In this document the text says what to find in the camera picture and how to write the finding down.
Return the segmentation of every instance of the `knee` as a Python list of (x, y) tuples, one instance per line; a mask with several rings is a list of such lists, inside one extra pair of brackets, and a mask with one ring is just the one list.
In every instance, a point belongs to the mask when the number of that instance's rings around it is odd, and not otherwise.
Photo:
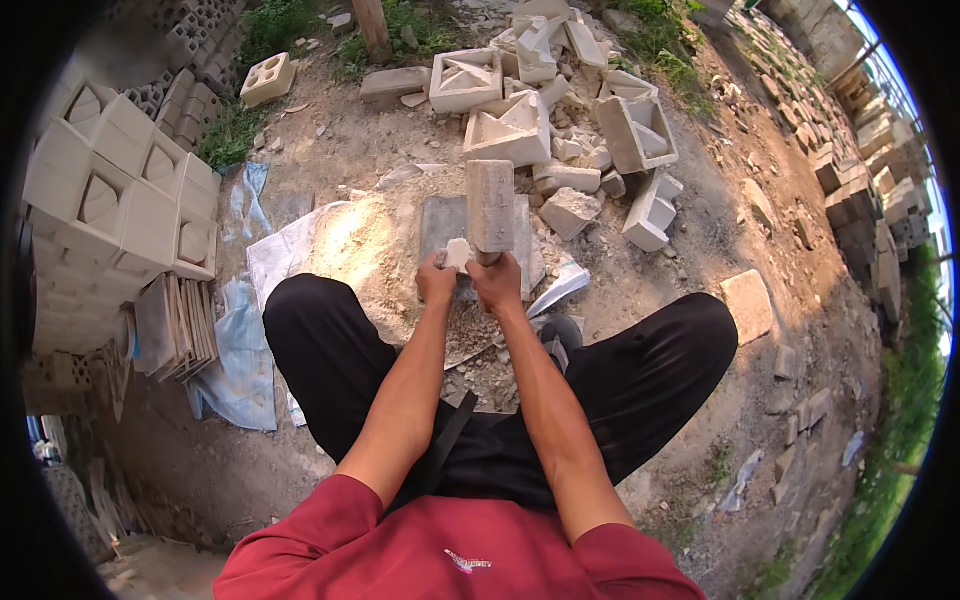
[(342, 281), (308, 273), (292, 276), (281, 281), (267, 299), (263, 311), (264, 326), (269, 331), (271, 327), (289, 323), (306, 309), (323, 312), (352, 294), (350, 287)]
[(710, 294), (703, 293), (690, 294), (682, 300), (689, 305), (690, 333), (732, 359), (739, 344), (739, 336), (727, 305)]

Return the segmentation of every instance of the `leg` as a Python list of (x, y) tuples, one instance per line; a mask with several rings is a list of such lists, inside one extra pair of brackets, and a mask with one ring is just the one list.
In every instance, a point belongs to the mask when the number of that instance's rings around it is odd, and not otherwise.
[[(736, 325), (723, 302), (692, 294), (608, 340), (570, 353), (566, 380), (584, 407), (615, 485), (653, 458), (703, 406), (736, 347)], [(523, 467), (528, 490), (537, 490), (531, 496), (536, 503), (520, 504), (542, 504), (546, 478), (522, 412), (494, 431), (517, 468)]]
[(396, 350), (380, 340), (348, 285), (308, 274), (276, 287), (263, 324), (310, 433), (340, 463), (360, 435)]

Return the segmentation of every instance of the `man's left hand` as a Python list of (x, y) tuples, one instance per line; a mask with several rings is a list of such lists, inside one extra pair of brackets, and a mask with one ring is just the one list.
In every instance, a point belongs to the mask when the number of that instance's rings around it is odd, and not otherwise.
[(433, 252), (417, 268), (417, 289), (427, 304), (450, 304), (457, 287), (455, 267), (444, 269), (446, 249)]

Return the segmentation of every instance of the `shoe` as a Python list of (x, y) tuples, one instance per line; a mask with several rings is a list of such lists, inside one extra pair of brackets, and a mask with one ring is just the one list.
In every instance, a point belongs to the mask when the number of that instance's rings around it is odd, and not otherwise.
[(553, 364), (566, 375), (566, 369), (570, 366), (570, 353), (584, 345), (580, 327), (569, 315), (553, 313), (540, 330), (539, 337), (546, 353), (553, 359)]

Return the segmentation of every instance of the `logo on shirt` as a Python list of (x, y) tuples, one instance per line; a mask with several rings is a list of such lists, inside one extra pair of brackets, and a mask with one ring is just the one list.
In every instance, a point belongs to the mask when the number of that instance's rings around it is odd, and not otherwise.
[(470, 561), (457, 556), (455, 552), (451, 552), (450, 550), (444, 550), (444, 552), (450, 557), (450, 560), (457, 565), (457, 568), (465, 572), (467, 575), (471, 574), (473, 569), (477, 568), (478, 566), (493, 566), (493, 563), (490, 561)]

